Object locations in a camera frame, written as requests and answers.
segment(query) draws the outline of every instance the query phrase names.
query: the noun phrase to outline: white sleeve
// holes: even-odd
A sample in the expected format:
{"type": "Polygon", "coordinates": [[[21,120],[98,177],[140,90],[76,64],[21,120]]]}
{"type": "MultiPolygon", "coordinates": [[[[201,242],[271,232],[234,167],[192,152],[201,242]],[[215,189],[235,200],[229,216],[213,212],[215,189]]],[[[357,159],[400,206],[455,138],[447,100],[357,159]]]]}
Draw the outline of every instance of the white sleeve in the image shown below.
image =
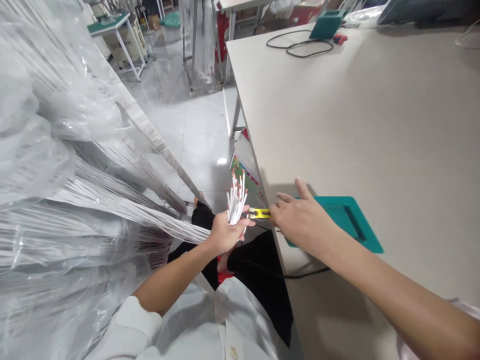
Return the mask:
{"type": "Polygon", "coordinates": [[[115,314],[105,335],[85,360],[154,359],[155,349],[146,351],[156,341],[162,317],[156,312],[148,312],[135,296],[129,296],[115,314]]]}

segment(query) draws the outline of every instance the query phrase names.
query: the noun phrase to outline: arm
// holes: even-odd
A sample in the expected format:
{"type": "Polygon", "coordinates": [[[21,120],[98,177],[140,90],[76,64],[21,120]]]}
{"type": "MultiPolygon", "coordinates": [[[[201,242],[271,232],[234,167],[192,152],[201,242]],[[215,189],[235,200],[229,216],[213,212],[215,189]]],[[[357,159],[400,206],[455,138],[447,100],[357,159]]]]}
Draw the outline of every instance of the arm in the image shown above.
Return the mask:
{"type": "Polygon", "coordinates": [[[423,360],[480,359],[480,321],[382,261],[340,229],[295,180],[301,199],[279,193],[272,221],[367,296],[423,360]]]}
{"type": "Polygon", "coordinates": [[[215,216],[210,236],[205,242],[176,260],[158,269],[133,293],[142,308],[148,312],[165,313],[177,301],[192,280],[218,255],[230,250],[243,238],[246,226],[255,225],[243,219],[235,226],[227,221],[227,212],[215,216]]]}

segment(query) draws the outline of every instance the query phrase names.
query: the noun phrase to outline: teal holder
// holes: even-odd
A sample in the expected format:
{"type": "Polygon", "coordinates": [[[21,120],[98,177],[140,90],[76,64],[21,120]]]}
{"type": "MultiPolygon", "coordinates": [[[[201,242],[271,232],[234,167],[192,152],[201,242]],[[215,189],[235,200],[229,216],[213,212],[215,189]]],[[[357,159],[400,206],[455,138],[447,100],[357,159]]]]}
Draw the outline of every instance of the teal holder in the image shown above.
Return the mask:
{"type": "Polygon", "coordinates": [[[342,24],[344,10],[327,10],[320,15],[310,33],[312,40],[330,40],[342,24]]]}
{"type": "Polygon", "coordinates": [[[348,235],[375,254],[383,254],[384,249],[375,236],[367,219],[355,199],[351,196],[314,196],[331,219],[348,235]]]}

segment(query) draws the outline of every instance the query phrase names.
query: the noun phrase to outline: workbench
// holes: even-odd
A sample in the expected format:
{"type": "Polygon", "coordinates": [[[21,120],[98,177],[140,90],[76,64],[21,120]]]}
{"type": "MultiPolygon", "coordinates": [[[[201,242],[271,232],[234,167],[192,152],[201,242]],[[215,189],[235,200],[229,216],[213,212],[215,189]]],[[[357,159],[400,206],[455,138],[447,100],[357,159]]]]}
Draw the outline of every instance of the workbench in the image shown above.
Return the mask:
{"type": "MultiPolygon", "coordinates": [[[[463,28],[410,25],[340,29],[343,46],[305,59],[265,46],[312,27],[226,44],[269,204],[295,196],[297,176],[314,195],[352,196],[383,260],[480,306],[480,51],[454,45],[463,28]]],[[[274,233],[285,275],[325,266],[274,233]]],[[[286,286],[306,359],[398,359],[394,329],[334,272],[286,286]]]]}
{"type": "Polygon", "coordinates": [[[137,37],[134,34],[134,31],[132,29],[132,25],[130,25],[129,21],[129,16],[130,13],[125,13],[120,15],[114,22],[111,22],[109,24],[102,24],[101,22],[94,22],[93,24],[90,24],[87,26],[88,31],[90,32],[90,36],[92,38],[96,38],[102,35],[110,34],[110,33],[115,33],[116,38],[118,42],[120,43],[120,46],[125,53],[126,58],[128,59],[128,63],[130,64],[130,69],[127,69],[127,71],[133,71],[135,74],[136,80],[140,83],[140,74],[142,73],[142,70],[145,68],[145,59],[142,56],[142,51],[140,50],[139,43],[137,41],[137,37]],[[141,59],[141,65],[138,67],[135,67],[134,62],[132,61],[132,58],[130,57],[129,52],[127,51],[127,48],[125,47],[124,41],[122,40],[122,37],[120,36],[119,29],[124,25],[127,24],[128,30],[130,32],[130,36],[132,37],[133,41],[135,42],[135,47],[138,51],[138,54],[140,55],[141,59]]]}

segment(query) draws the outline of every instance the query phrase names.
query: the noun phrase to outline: yellow cutter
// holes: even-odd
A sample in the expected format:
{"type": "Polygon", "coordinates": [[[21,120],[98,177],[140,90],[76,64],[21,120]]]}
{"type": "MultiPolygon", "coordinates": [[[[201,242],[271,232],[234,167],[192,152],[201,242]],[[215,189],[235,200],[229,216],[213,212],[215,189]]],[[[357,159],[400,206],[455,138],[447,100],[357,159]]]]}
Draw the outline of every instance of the yellow cutter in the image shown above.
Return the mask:
{"type": "Polygon", "coordinates": [[[257,209],[254,207],[248,209],[249,219],[270,219],[271,217],[270,209],[257,209]]]}

